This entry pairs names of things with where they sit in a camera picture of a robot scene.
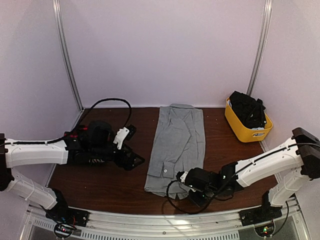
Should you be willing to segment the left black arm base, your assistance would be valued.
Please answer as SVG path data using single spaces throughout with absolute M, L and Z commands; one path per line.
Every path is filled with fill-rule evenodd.
M 46 217 L 55 222 L 53 233 L 58 239 L 64 240 L 77 230 L 77 227 L 86 227 L 89 212 L 68 206 L 61 191 L 53 189 L 57 203 L 51 209 L 43 210 Z

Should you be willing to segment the yellow plastic basket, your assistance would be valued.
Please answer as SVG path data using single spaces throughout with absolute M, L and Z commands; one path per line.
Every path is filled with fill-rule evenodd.
M 242 143 L 251 143 L 251 142 L 261 142 L 263 141 L 268 133 L 273 128 L 273 122 L 267 114 L 265 114 L 266 124 L 264 128 L 247 128 L 241 121 L 238 119 L 234 111 L 232 110 L 232 105 L 230 99 L 225 100 L 225 112 L 224 116 L 231 127 L 233 133 L 237 139 Z

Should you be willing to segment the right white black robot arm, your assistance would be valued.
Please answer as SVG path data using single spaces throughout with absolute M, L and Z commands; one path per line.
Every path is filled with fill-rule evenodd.
M 258 219 L 266 221 L 307 181 L 320 177 L 320 140 L 301 127 L 295 128 L 292 137 L 274 149 L 224 165 L 218 173 L 196 167 L 177 179 L 190 188 L 197 197 L 196 203 L 202 206 L 206 199 L 230 197 L 285 170 L 290 172 L 266 192 L 266 202 L 256 210 Z

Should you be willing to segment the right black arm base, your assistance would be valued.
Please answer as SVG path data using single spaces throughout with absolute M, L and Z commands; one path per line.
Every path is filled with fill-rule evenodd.
M 262 196 L 261 206 L 241 210 L 238 214 L 243 227 L 254 225 L 259 237 L 270 238 L 276 228 L 274 220 L 282 216 L 282 207 L 271 206 L 267 191 Z

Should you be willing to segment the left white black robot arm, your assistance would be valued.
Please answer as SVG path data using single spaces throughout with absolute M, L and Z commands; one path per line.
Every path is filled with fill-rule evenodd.
M 131 171 L 145 162 L 125 144 L 136 130 L 135 126 L 129 125 L 114 132 L 109 123 L 96 120 L 88 125 L 78 125 L 54 140 L 18 141 L 1 134 L 0 190 L 37 203 L 52 211 L 61 222 L 67 222 L 72 218 L 72 211 L 63 194 L 34 182 L 14 168 L 38 164 L 100 165 L 113 162 L 119 168 Z

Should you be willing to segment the grey long sleeve shirt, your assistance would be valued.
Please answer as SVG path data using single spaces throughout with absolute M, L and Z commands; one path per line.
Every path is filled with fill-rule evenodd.
M 160 197 L 186 198 L 189 187 L 171 182 L 179 172 L 203 168 L 205 151 L 202 109 L 174 103 L 160 107 L 144 190 Z

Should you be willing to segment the red black plaid shirt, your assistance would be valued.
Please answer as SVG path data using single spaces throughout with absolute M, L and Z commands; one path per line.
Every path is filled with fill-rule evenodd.
M 67 150 L 67 165 L 95 165 L 105 161 L 94 148 L 100 148 L 105 142 L 101 129 L 80 125 L 76 130 L 64 133 Z

